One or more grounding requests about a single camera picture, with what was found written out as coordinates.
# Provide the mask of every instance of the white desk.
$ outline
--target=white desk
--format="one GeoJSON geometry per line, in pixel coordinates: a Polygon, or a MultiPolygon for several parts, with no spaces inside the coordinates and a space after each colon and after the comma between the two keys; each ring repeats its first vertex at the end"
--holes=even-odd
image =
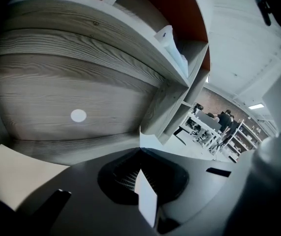
{"type": "Polygon", "coordinates": [[[205,144],[205,149],[209,149],[218,139],[220,139],[221,136],[218,132],[216,132],[214,129],[212,129],[207,124],[203,123],[200,119],[197,119],[194,114],[188,113],[184,124],[186,123],[188,117],[190,117],[194,122],[196,122],[198,125],[200,125],[203,129],[209,130],[212,133],[212,138],[205,144]]]}

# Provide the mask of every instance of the plastic package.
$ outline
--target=plastic package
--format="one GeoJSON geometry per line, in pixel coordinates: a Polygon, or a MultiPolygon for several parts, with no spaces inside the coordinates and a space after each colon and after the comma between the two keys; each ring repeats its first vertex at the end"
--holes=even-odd
{"type": "Polygon", "coordinates": [[[176,48],[174,38],[173,38],[173,28],[172,26],[166,26],[159,30],[155,38],[160,42],[160,44],[167,50],[167,52],[172,56],[176,64],[182,70],[184,75],[188,77],[188,62],[186,58],[180,54],[179,50],[176,48]]]}

